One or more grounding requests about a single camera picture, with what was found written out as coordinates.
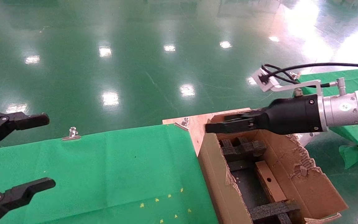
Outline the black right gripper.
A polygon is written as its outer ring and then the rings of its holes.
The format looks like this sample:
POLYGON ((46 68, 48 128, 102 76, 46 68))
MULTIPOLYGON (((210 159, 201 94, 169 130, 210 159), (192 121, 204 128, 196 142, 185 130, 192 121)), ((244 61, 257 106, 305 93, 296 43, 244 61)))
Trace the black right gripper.
POLYGON ((205 132, 230 134, 255 128, 280 135, 318 132, 320 113, 317 95, 278 98, 267 107, 227 115, 224 122, 206 124, 205 132))

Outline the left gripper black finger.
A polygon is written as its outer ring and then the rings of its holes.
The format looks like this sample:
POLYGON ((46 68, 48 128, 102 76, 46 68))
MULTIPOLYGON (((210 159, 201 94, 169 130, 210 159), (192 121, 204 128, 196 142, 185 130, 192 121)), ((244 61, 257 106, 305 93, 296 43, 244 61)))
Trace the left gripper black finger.
POLYGON ((4 193, 0 192, 0 219, 10 211, 28 205, 35 194, 55 186, 56 182, 53 179, 41 178, 12 187, 4 193))
POLYGON ((46 126, 50 122, 46 113, 26 115, 23 112, 0 113, 0 141, 15 130, 26 130, 46 126))

